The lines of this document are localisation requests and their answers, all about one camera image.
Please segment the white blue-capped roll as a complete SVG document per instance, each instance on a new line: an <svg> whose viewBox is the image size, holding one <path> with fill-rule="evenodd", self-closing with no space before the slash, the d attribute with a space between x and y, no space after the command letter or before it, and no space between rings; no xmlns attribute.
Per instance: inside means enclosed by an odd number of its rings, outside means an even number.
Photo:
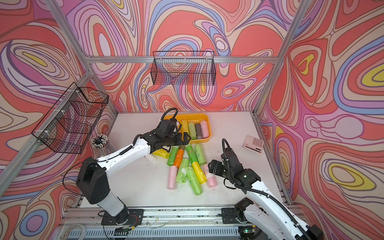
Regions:
<svg viewBox="0 0 384 240"><path fill-rule="evenodd" d="M153 156L152 154L149 154L149 155L146 155L145 156L145 159L149 162L149 163L155 163L157 158L155 156Z"/></svg>

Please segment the yellow trash bag roll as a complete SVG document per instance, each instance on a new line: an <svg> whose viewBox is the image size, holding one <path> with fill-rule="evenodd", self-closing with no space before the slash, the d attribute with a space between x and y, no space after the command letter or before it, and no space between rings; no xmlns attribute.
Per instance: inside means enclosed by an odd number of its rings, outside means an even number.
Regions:
<svg viewBox="0 0 384 240"><path fill-rule="evenodd" d="M201 185L206 183L207 182L206 175L204 174L204 172L203 172L201 166L199 165L199 163L198 162L192 162L191 166L192 166L192 168L193 168L193 170L194 170L194 172L195 172L195 174L197 176L197 179L198 179L199 183Z"/></svg>
<svg viewBox="0 0 384 240"><path fill-rule="evenodd" d="M181 120L181 125L182 125L182 128L181 128L181 133L190 133L189 132L189 125L188 125L188 121L187 120Z"/></svg>

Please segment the pink labelled trash bag roll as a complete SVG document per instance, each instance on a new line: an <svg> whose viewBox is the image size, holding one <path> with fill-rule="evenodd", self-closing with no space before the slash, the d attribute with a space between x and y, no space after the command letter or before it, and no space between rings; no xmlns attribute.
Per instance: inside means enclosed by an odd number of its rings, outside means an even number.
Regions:
<svg viewBox="0 0 384 240"><path fill-rule="evenodd" d="M215 176L209 172L208 164L203 165L203 171L204 171L206 179L207 179L208 187L209 188L215 188L218 184L217 184Z"/></svg>

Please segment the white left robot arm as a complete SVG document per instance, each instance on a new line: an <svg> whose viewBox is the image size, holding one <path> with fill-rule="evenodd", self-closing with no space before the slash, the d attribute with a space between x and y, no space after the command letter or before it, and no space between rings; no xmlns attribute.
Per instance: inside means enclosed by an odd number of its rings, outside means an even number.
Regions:
<svg viewBox="0 0 384 240"><path fill-rule="evenodd" d="M109 179L130 163L157 150L188 145L192 137L181 129L182 124L178 124L175 117L161 119L155 129L136 135L132 144L96 160L88 158L81 165L77 187L89 204L99 206L117 225L126 224L130 218L129 209L112 192Z"/></svg>

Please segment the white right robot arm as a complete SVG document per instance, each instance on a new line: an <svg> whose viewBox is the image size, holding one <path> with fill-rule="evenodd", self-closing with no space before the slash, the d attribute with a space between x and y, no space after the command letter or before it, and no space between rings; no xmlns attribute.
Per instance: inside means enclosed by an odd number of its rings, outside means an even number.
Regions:
<svg viewBox="0 0 384 240"><path fill-rule="evenodd" d="M229 180L246 197L235 204L239 221L256 225L272 240L323 240L324 233L297 217L268 189L252 169L245 169L235 152L226 148L219 162L208 164L209 172Z"/></svg>

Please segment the yellow plastic storage box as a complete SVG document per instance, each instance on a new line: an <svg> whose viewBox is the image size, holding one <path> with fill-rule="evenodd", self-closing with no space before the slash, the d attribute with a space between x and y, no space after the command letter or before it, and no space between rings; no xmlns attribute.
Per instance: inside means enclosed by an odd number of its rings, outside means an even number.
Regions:
<svg viewBox="0 0 384 240"><path fill-rule="evenodd" d="M212 136L212 131L211 131L211 125L210 125L209 117L206 114L202 114L202 113L197 113L197 114L178 114L175 117L175 119L180 124L181 124L181 120L184 120L184 119L187 120L188 122L194 122L194 124L200 123L203 120L207 121L208 122L208 128L209 128L210 136L207 139L191 140L190 144L202 144L202 143L206 143L206 142L208 142L210 140L210 138Z"/></svg>

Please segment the light green trash bag roll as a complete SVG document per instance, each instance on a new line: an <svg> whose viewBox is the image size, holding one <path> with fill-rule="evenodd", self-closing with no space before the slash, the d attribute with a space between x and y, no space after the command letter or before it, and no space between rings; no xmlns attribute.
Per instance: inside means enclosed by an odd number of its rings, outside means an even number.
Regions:
<svg viewBox="0 0 384 240"><path fill-rule="evenodd" d="M197 139L197 131L194 122L188 122L189 127L189 135L191 136L192 140Z"/></svg>

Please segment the dark grey trash bag roll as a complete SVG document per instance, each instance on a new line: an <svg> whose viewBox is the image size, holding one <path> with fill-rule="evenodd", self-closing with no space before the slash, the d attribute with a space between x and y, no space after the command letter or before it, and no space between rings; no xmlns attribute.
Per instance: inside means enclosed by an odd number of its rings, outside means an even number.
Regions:
<svg viewBox="0 0 384 240"><path fill-rule="evenodd" d="M197 140L203 139L202 127L200 123L195 124Z"/></svg>

